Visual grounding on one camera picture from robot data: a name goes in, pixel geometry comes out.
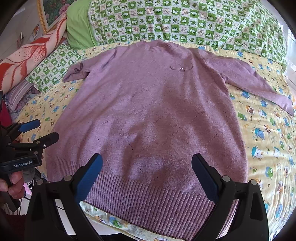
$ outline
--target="striped pillow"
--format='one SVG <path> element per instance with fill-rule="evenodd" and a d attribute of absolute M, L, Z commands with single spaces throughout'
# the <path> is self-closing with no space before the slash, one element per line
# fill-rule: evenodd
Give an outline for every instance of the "striped pillow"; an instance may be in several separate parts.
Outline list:
<path fill-rule="evenodd" d="M 10 91 L 8 91 L 5 95 L 8 108 L 10 110 L 15 110 L 17 104 L 33 86 L 34 85 L 32 83 L 29 83 L 26 79 L 24 79 Z"/>

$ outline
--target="blue gripper pad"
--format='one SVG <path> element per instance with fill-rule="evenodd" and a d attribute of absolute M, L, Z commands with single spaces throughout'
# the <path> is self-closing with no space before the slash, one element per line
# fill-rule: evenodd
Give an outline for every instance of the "blue gripper pad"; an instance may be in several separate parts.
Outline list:
<path fill-rule="evenodd" d="M 208 169 L 215 169 L 214 167 L 209 166 L 206 162 L 205 165 L 207 165 L 208 169 L 204 166 L 202 163 L 202 160 L 200 160 L 197 155 L 194 155 L 192 157 L 191 161 L 192 169 L 195 172 L 195 175 L 197 176 L 200 184 L 202 185 L 202 188 L 207 195 L 207 198 L 210 201 L 213 201 L 215 204 L 219 200 L 219 188 L 218 185 L 215 183 L 214 179 L 211 177 Z"/>
<path fill-rule="evenodd" d="M 40 120 L 36 119 L 36 120 L 32 120 L 32 121 L 22 124 L 19 128 L 19 131 L 20 132 L 27 132 L 27 131 L 33 130 L 39 126 L 40 126 Z"/>
<path fill-rule="evenodd" d="M 88 163 L 84 166 L 84 168 L 87 168 L 84 176 L 77 184 L 76 194 L 74 196 L 77 204 L 86 199 L 92 185 L 96 181 L 103 167 L 103 158 L 100 154 L 94 154 Z"/>

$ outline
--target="picture frame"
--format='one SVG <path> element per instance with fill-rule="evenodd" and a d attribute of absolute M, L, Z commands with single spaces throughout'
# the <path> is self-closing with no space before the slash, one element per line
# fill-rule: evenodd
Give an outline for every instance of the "picture frame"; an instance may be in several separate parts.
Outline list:
<path fill-rule="evenodd" d="M 37 8 L 44 33 L 55 29 L 61 15 L 75 0 L 37 0 Z"/>

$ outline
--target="sweater sleeve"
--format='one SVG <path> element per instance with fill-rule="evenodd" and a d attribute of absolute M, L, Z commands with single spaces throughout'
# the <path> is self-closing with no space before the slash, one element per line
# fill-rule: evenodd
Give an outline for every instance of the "sweater sleeve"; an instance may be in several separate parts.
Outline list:
<path fill-rule="evenodd" d="M 116 48 L 110 49 L 95 57 L 71 65 L 63 78 L 63 82 L 86 78 L 94 67 L 98 71 L 103 70 L 114 59 L 116 53 Z"/>
<path fill-rule="evenodd" d="M 292 101 L 284 95 L 277 94 L 248 63 L 236 58 L 217 56 L 204 50 L 195 51 L 198 51 L 197 55 L 201 56 L 207 66 L 220 73 L 226 83 L 274 102 L 294 116 Z"/>

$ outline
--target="framed picture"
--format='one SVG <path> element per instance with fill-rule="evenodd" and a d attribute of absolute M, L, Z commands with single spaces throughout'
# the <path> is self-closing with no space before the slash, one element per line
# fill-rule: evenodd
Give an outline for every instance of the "framed picture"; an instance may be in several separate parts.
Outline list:
<path fill-rule="evenodd" d="M 44 33 L 53 30 L 62 13 L 75 0 L 37 0 L 39 17 Z"/>
<path fill-rule="evenodd" d="M 36 39 L 37 35 L 39 34 L 39 24 L 36 25 L 36 27 L 32 31 L 32 36 L 34 39 Z"/>

